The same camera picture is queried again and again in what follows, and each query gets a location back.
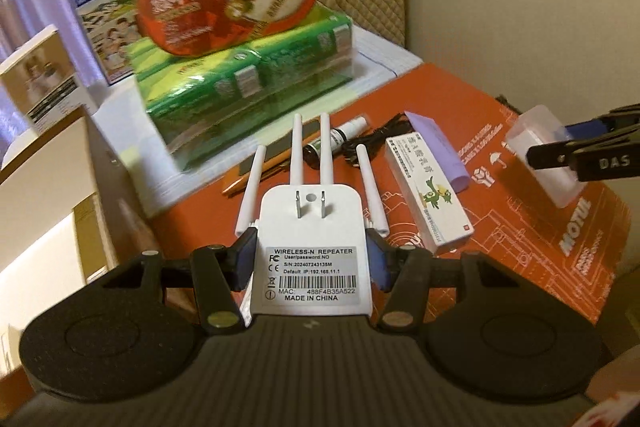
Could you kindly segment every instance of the coiled black cord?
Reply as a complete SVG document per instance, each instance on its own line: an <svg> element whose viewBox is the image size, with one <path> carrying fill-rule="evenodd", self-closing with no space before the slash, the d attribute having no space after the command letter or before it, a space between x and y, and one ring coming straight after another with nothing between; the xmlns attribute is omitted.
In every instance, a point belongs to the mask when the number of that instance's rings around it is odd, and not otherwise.
<svg viewBox="0 0 640 427"><path fill-rule="evenodd" d="M413 132L414 128L409 119L403 112L396 114L391 120L386 122L382 127L378 127L375 131L364 136L358 136L351 140L347 140L342 144L342 155L347 163L353 167L358 167L358 155L356 147L361 143L367 148L369 158L373 159L380 148L385 144L387 138L400 136Z"/></svg>

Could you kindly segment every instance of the small bottle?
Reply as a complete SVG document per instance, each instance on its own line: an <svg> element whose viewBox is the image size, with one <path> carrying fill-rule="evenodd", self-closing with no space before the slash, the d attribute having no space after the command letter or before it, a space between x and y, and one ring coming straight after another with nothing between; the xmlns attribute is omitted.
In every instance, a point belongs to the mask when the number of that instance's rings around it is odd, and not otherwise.
<svg viewBox="0 0 640 427"><path fill-rule="evenodd" d="M347 140L359 136L369 124L364 116L358 116L353 120L343 123L341 126L331 130L331 152L335 155ZM309 142L302 149L302 159L309 167L315 170L320 169L320 137Z"/></svg>

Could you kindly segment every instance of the cartoon bird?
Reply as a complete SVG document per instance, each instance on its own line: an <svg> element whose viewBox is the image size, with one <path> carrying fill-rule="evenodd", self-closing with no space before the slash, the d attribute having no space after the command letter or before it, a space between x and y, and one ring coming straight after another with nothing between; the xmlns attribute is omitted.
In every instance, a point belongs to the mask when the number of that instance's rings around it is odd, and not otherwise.
<svg viewBox="0 0 640 427"><path fill-rule="evenodd" d="M438 188L438 194L441 195L442 199L445 200L446 203L451 204L451 191L442 185L436 185L436 187Z"/></svg>
<svg viewBox="0 0 640 427"><path fill-rule="evenodd" d="M433 176L427 181L428 187L431 189L426 194L421 194L422 199L424 200L424 206L427 206L427 203L431 203L433 208L440 208L438 206L438 200L440 199L440 194L437 192L435 187L433 186Z"/></svg>

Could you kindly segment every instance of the white wifi repeater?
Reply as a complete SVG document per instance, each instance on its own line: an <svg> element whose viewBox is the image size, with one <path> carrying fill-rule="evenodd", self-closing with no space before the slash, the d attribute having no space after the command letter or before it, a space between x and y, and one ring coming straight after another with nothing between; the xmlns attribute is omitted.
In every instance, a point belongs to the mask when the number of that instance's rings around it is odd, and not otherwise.
<svg viewBox="0 0 640 427"><path fill-rule="evenodd" d="M370 315L369 259L365 228L389 234L382 200L364 145L356 149L371 220L362 212L356 190L334 184L329 115L320 119L320 184L305 185L302 117L296 114L291 140L289 185L271 188L254 217L265 147L255 153L236 235L258 230L254 276L247 288L251 314Z"/></svg>

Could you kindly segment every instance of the orange mat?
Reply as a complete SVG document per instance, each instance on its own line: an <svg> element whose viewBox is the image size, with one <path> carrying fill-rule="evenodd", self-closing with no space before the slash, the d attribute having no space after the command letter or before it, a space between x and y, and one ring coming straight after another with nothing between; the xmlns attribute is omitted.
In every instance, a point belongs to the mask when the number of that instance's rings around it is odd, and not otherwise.
<svg viewBox="0 0 640 427"><path fill-rule="evenodd" d="M377 127L406 110L433 118L475 176L471 186L459 194L476 228L463 250L488 253L595 322L609 294L630 227L630 213L622 200L597 182L588 185L581 199L556 208L506 147L504 137L516 115L431 64L333 115L332 125L365 114L371 126ZM389 220L389 242L420 243L382 153L372 161L372 167ZM340 157L334 161L334 178L336 183L356 188L364 200L360 172ZM262 182L258 198L287 181L288 173L281 173ZM305 166L305 182L318 181L319 173ZM241 196L227 199L221 191L222 184L214 182L153 220L165 256L184 257L203 245L233 243ZM569 232L577 234L571 242L564 236ZM377 310L384 300L374 292ZM434 290L428 314L433 317L454 302L455 290Z"/></svg>

